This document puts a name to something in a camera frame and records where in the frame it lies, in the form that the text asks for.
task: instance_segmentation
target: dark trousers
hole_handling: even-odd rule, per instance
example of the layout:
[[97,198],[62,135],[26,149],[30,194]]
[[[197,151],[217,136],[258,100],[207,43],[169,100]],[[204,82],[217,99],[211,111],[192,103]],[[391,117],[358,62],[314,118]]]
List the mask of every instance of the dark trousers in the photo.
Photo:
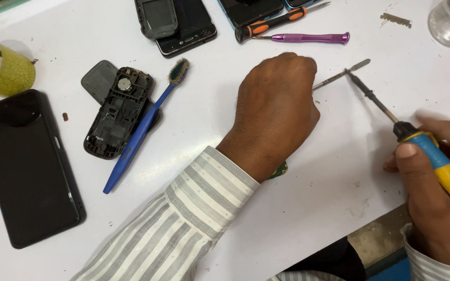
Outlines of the dark trousers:
[[348,239],[342,238],[285,271],[321,271],[346,281],[365,281],[366,271]]

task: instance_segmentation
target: shirt cuff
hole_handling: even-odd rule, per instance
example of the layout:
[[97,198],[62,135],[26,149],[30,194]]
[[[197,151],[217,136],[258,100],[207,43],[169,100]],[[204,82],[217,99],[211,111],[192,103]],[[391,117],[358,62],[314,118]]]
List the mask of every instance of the shirt cuff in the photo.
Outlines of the shirt cuff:
[[411,235],[413,225],[408,223],[401,229],[401,233],[405,242],[405,250],[408,253],[410,267],[411,267],[411,280],[413,277],[424,279],[437,280],[450,280],[450,265],[442,264],[420,252],[415,250],[409,245],[408,237]]
[[166,188],[166,198],[189,225],[218,240],[259,183],[208,146]]

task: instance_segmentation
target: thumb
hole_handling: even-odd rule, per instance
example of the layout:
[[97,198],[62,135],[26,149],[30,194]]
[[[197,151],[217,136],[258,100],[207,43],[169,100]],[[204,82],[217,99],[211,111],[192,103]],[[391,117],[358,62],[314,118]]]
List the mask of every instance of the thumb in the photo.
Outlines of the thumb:
[[409,195],[415,198],[435,200],[444,193],[428,156],[415,144],[401,144],[395,152],[397,168]]

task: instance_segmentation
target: wrist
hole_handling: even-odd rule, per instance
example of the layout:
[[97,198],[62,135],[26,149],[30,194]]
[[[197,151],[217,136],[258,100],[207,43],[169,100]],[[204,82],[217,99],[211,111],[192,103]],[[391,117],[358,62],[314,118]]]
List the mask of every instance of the wrist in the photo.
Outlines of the wrist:
[[234,128],[218,144],[216,150],[259,183],[268,179],[285,161],[272,153],[268,142],[261,137],[250,137],[247,132]]
[[435,241],[426,239],[424,235],[414,232],[410,245],[417,251],[445,265],[450,265],[450,239]]

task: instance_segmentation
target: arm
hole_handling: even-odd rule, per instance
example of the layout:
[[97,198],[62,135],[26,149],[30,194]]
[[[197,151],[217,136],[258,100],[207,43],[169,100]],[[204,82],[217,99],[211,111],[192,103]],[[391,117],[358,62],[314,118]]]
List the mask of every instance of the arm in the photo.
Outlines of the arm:
[[242,82],[233,128],[114,236],[73,281],[192,280],[241,207],[309,136],[314,60],[284,53]]
[[[450,156],[450,122],[419,119],[424,130],[445,140],[439,143]],[[412,225],[403,229],[403,235],[412,276],[450,280],[450,196],[439,184],[428,157],[414,144],[401,144],[384,168],[400,171],[409,192]]]

